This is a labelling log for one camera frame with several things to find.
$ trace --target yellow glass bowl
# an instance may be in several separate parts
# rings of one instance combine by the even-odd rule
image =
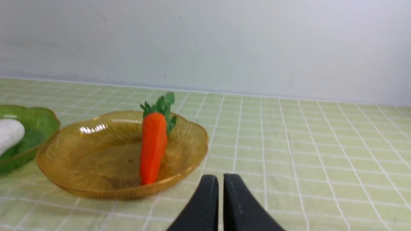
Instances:
[[[140,111],[108,113],[63,128],[38,151],[37,165],[55,185],[80,197],[132,200],[158,193],[186,177],[208,152],[206,130],[176,116],[154,184],[139,184]]]

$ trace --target green carrot top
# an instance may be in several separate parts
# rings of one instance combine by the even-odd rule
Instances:
[[[171,105],[174,104],[174,102],[174,93],[169,92],[161,96],[157,102],[151,106],[147,102],[144,102],[144,105],[140,104],[140,107],[143,109],[143,119],[150,113],[157,112],[163,114],[167,122],[167,135],[169,135],[177,123],[177,117],[171,116]]]

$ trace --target white wall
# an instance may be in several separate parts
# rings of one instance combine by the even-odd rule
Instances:
[[[2,0],[0,75],[411,105],[410,0]]]

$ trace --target green bowl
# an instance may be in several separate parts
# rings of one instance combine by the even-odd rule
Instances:
[[[0,175],[33,160],[38,149],[58,133],[61,125],[53,111],[41,107],[0,105],[0,119],[18,120],[25,129],[23,139],[0,156]]]

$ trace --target toy carrot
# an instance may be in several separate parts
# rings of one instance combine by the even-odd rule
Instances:
[[[143,109],[143,140],[140,157],[141,185],[157,181],[161,160],[168,144],[168,135],[174,128],[177,117],[171,116],[174,93],[161,96],[153,105],[140,104]]]

